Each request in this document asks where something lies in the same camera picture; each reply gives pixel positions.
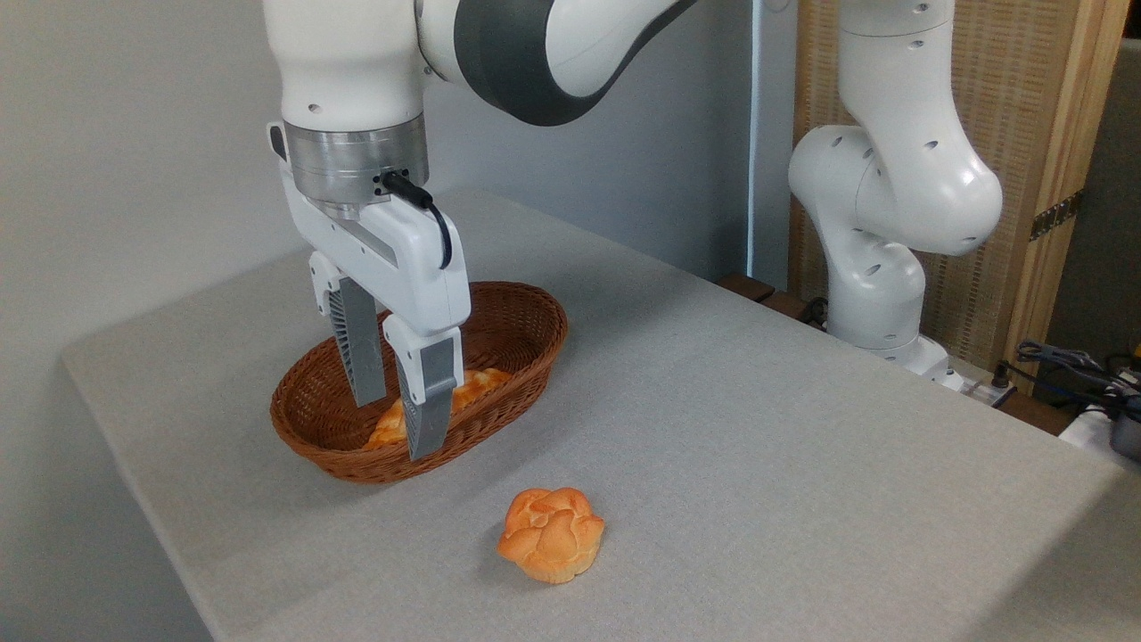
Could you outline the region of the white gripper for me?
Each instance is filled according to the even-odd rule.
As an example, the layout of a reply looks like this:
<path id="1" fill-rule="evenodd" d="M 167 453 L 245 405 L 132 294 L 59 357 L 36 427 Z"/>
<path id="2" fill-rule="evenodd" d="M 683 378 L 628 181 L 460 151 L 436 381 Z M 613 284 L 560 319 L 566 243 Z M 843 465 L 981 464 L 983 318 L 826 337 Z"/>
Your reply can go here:
<path id="1" fill-rule="evenodd" d="M 464 385 L 456 327 L 472 304 L 454 224 L 387 186 L 389 178 L 424 186 L 423 123 L 325 133 L 274 122 L 267 132 L 293 222 L 315 249 L 316 303 L 356 405 L 387 391 L 375 298 L 394 312 L 382 328 L 397 357 L 410 458 L 427 457 L 443 447 L 453 390 Z"/>

